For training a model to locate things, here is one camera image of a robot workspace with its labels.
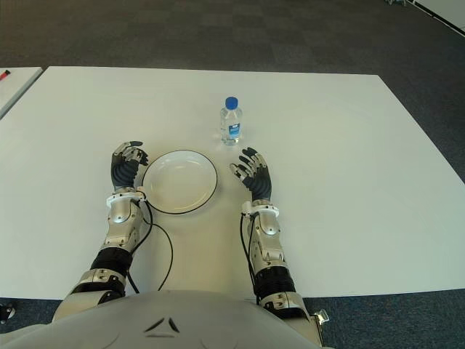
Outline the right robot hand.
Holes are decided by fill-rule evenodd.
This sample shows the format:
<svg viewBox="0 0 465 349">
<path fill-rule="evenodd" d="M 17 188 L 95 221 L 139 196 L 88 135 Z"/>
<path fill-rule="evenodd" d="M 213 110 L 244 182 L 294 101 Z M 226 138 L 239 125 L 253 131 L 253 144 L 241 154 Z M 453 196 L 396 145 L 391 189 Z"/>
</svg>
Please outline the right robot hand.
<svg viewBox="0 0 465 349">
<path fill-rule="evenodd" d="M 251 147 L 244 148 L 238 164 L 230 164 L 230 170 L 250 191 L 253 201 L 269 201 L 272 195 L 272 180 L 264 157 Z"/>
</svg>

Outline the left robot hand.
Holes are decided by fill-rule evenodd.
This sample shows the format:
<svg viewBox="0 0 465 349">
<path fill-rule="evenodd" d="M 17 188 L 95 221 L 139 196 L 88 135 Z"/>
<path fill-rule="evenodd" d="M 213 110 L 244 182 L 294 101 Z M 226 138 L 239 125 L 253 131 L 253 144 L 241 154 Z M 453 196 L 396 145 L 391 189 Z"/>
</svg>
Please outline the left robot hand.
<svg viewBox="0 0 465 349">
<path fill-rule="evenodd" d="M 142 149 L 143 142 L 128 141 L 120 144 L 112 153 L 110 177 L 113 188 L 134 188 L 140 165 L 148 165 L 148 154 Z"/>
</svg>

